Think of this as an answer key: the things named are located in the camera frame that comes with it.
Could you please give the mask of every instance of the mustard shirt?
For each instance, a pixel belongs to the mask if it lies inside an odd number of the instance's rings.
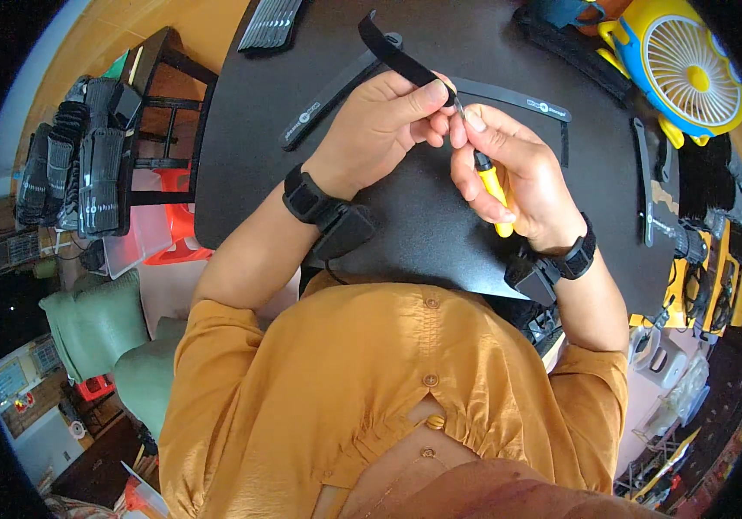
[[[612,491],[622,353],[567,345],[548,377],[521,332],[470,294],[400,283],[309,292],[267,332],[249,310],[192,308],[159,442],[171,517],[310,517],[323,484],[344,499],[424,426],[406,416],[429,392],[445,433],[482,458]]]

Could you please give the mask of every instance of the wooden cabinet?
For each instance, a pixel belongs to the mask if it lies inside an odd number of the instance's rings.
[[[132,422],[121,417],[56,478],[51,491],[111,508],[128,480],[128,472],[120,461],[131,467],[139,449],[140,440]]]

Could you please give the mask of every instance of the wrist-mounted device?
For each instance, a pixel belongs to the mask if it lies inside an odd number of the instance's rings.
[[[315,225],[322,235],[311,251],[326,262],[353,251],[376,232],[376,222],[365,205],[336,199],[322,191],[297,164],[285,177],[281,198],[300,222]]]
[[[577,238],[563,256],[537,253],[524,240],[517,255],[512,256],[506,265],[506,284],[543,306],[552,305],[555,302],[555,283],[562,277],[579,279],[593,264],[596,235],[587,215],[581,213],[581,216],[587,223],[587,235]]]

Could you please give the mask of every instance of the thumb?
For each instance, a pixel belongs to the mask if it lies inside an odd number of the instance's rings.
[[[501,130],[487,126],[474,110],[466,110],[467,138],[475,148],[491,159],[501,162],[510,171],[518,171],[528,160],[535,143],[517,139]]]
[[[435,79],[426,86],[421,86],[407,96],[398,97],[387,102],[386,115],[392,130],[410,125],[416,120],[435,113],[449,98],[446,84]]]

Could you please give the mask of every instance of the black hook-and-loop strap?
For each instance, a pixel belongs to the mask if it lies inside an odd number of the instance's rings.
[[[428,70],[419,61],[395,47],[385,37],[383,32],[372,22],[376,12],[376,9],[371,11],[357,26],[359,28],[359,36],[363,39],[365,46],[380,61],[388,65],[391,70],[394,70],[397,74],[418,87],[425,87],[435,79],[438,79],[438,76],[434,72]],[[449,99],[446,100],[446,104],[443,106],[452,106],[455,103],[457,95],[455,94],[455,90],[452,90],[449,85],[446,85],[446,89],[449,90]]]

